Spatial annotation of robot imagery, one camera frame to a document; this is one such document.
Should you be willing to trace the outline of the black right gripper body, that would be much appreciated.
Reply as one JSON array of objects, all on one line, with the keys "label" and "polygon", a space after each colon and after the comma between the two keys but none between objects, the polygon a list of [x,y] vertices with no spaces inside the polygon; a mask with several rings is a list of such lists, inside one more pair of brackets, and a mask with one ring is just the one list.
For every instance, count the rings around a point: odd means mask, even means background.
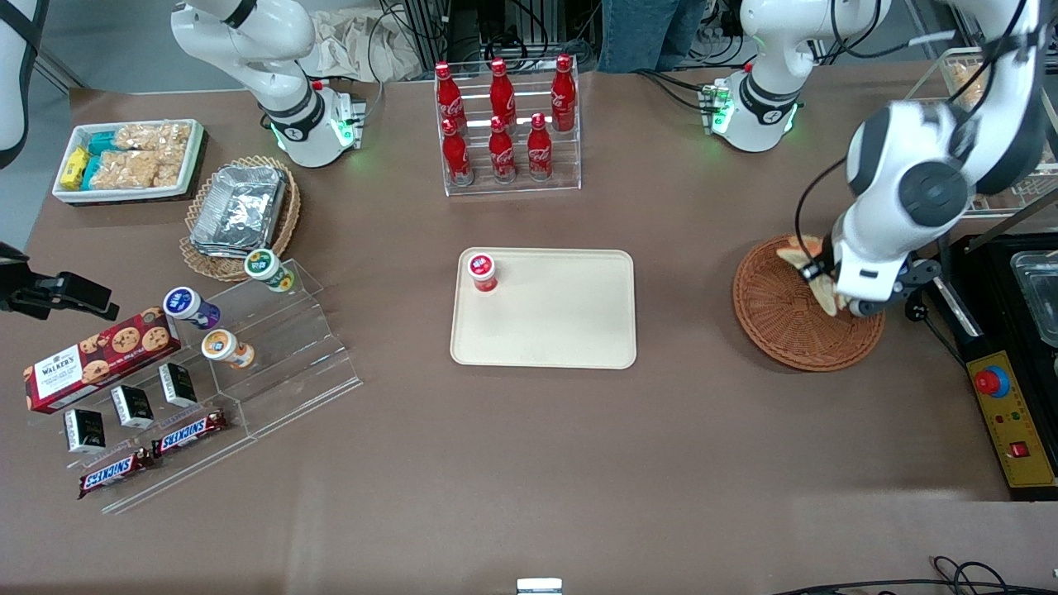
[{"label": "black right gripper body", "polygon": [[24,313],[24,308],[17,305],[14,298],[33,282],[29,259],[19,249],[1,241],[1,309],[4,312]]}]

